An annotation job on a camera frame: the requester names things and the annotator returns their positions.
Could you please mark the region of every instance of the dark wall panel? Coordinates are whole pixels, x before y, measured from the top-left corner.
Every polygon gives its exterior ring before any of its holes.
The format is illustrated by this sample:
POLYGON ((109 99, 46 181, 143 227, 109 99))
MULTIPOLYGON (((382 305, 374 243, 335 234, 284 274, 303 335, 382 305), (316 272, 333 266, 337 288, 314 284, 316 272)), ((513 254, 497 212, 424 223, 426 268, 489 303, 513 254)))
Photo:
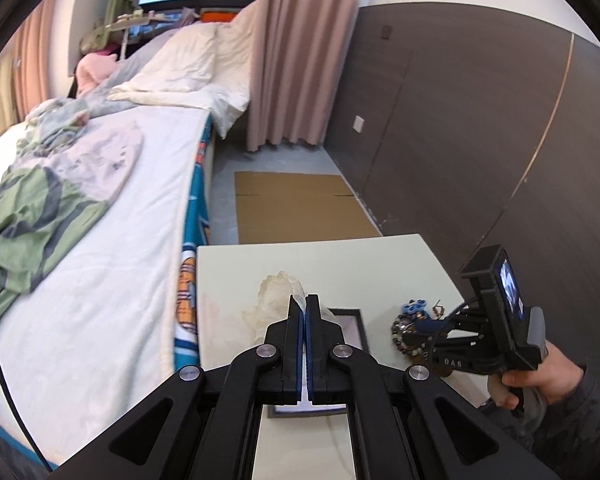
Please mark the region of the dark wall panel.
POLYGON ((485 243, 510 254, 548 338, 600 381, 600 49, 576 38, 554 124, 485 243))
POLYGON ((399 9, 381 7, 360 9, 325 142, 358 193, 366 182, 410 58, 404 49, 404 27, 394 27, 388 40, 381 38, 383 25, 401 19, 399 9), (360 134, 353 129, 356 115, 365 120, 360 134))
POLYGON ((504 10, 398 4, 413 51, 362 198, 455 272, 494 223, 551 115, 571 35, 504 10))

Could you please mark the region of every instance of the hand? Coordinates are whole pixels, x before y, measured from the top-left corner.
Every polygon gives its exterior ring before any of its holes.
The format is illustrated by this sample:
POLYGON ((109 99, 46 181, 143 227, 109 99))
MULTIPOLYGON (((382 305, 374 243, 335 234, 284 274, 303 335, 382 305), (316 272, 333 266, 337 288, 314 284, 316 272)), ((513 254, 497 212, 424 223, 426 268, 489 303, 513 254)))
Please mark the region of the hand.
MULTIPOLYGON (((502 376, 502 384, 511 388, 537 386, 548 404, 555 404, 565 399, 576 389, 584 371, 569 361, 557 346, 546 342, 548 355, 538 370, 522 372, 511 370, 502 376)), ((487 387, 491 398, 497 406, 505 410, 514 410, 520 400, 506 388, 498 387, 498 376, 490 376, 487 387)))

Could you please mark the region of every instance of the white blanket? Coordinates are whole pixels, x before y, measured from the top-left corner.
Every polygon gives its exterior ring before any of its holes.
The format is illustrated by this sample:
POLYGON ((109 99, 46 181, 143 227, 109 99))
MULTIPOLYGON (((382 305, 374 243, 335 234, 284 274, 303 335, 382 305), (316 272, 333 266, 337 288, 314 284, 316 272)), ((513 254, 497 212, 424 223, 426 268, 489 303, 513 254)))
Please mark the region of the white blanket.
MULTIPOLYGON (((64 462, 173 372, 183 224, 207 118, 203 110, 141 106, 88 124, 95 132, 135 121, 140 157, 106 215, 0 325, 13 399, 52 462, 64 462)), ((26 445, 1 391, 0 425, 26 445)))
POLYGON ((230 23, 189 25, 178 31, 110 100, 208 110, 224 137, 249 103, 251 43, 258 3, 230 23))

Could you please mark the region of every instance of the gray floor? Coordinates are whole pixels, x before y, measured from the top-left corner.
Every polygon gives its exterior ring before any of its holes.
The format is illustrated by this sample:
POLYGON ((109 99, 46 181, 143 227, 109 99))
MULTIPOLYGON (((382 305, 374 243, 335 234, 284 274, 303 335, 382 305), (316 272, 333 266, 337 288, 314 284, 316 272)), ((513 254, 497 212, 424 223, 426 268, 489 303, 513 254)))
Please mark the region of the gray floor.
POLYGON ((236 171, 341 174, 323 148, 285 143, 279 146, 266 145, 255 153, 249 153, 242 143, 217 139, 209 197, 212 245, 238 243, 234 185, 236 171))

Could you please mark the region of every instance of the silver bolt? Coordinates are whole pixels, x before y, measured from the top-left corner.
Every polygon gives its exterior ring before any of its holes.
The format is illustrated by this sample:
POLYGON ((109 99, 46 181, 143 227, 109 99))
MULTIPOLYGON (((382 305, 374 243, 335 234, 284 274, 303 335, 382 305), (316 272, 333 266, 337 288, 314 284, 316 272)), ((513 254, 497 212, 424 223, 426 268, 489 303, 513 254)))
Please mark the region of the silver bolt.
POLYGON ((353 354, 353 348, 349 345, 336 345, 333 347, 333 355, 336 357, 347 358, 353 354))
POLYGON ((412 379, 416 379, 416 381, 424 381, 429 378, 429 370, 424 366, 415 365, 409 368, 409 375, 412 379))
POLYGON ((260 345, 256 350, 256 354, 258 354, 260 357, 273 357, 276 352, 276 347, 273 345, 260 345))
POLYGON ((197 366, 185 366, 179 375, 183 381, 195 381, 200 377, 200 369, 197 366))

